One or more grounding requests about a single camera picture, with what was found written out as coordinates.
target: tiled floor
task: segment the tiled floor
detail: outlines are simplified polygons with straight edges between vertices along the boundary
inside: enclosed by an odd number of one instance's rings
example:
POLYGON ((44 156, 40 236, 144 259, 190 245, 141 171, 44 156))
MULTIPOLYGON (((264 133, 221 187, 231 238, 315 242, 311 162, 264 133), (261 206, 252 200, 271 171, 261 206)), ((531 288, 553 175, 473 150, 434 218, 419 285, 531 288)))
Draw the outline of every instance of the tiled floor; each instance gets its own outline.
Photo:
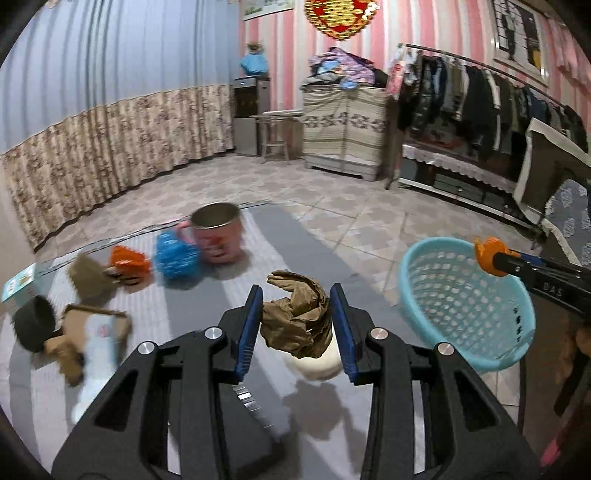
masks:
MULTIPOLYGON (((272 200, 341 257, 392 303, 399 301, 398 263, 410 245, 428 236, 469 241, 494 234, 511 248, 531 242, 513 227, 438 198, 383 182, 307 170, 303 161, 267 162, 229 155, 193 163, 97 208, 68 226, 37 254, 47 260, 88 242, 177 219, 209 202, 272 200)), ((483 376, 517 418, 519 369, 483 376)))

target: small table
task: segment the small table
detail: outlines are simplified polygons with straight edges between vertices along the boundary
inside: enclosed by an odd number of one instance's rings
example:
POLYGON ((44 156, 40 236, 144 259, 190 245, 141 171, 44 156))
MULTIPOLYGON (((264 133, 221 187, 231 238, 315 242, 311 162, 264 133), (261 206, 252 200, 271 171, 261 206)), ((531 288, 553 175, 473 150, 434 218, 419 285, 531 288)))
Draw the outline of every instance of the small table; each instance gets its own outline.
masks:
POLYGON ((262 161, 265 163, 269 158, 268 149, 282 148, 285 159, 289 162, 290 154, 287 148, 287 141, 285 140, 285 124, 281 125, 285 120, 296 119, 304 115, 302 110, 274 110, 263 112, 257 115, 251 115, 262 128, 262 161), (273 126, 277 125, 276 136, 273 139, 273 126))

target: small box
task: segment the small box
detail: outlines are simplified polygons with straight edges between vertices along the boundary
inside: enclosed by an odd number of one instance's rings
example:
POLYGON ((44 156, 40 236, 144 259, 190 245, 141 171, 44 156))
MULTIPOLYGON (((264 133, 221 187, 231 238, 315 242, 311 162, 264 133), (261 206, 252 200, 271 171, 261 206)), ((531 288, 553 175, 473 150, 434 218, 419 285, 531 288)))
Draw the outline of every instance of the small box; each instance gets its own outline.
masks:
POLYGON ((5 283, 2 303, 6 305, 8 313, 15 313, 33 297, 41 294, 41 281, 36 266, 35 263, 29 265, 5 283))

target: orange toy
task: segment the orange toy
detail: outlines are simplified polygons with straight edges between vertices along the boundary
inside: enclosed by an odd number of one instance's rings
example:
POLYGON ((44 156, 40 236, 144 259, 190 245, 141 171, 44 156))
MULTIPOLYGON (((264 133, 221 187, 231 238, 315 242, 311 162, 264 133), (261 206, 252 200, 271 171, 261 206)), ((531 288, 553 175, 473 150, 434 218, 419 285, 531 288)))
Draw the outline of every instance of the orange toy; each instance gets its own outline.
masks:
POLYGON ((144 254, 121 245, 113 248, 110 264, 116 267, 118 273, 129 277, 145 278, 151 269, 150 261, 144 254))
POLYGON ((490 237, 483 244, 480 242, 480 239, 477 239, 474 242, 474 251, 480 268, 496 277, 504 277, 507 273, 497 270, 492 264, 492 258, 495 254, 502 253, 512 255, 513 257, 520 257, 519 252, 509 250, 501 240, 494 237, 490 237))

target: white bottle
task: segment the white bottle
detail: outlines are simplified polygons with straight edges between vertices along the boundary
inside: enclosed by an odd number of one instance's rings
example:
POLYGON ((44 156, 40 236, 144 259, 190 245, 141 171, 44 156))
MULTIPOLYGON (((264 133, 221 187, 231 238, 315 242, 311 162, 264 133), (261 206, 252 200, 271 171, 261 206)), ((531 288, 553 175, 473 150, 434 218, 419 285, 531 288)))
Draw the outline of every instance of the white bottle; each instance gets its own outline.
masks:
POLYGON ((308 381, 329 380, 336 377, 343 369, 334 330, 332 339, 320 358, 296 358, 289 353, 285 353, 284 358, 290 370, 308 381))
POLYGON ((115 316, 94 313, 84 327, 84 380, 78 393, 78 402, 72 409, 72 423, 76 424, 99 392, 117 370, 115 352, 115 316))

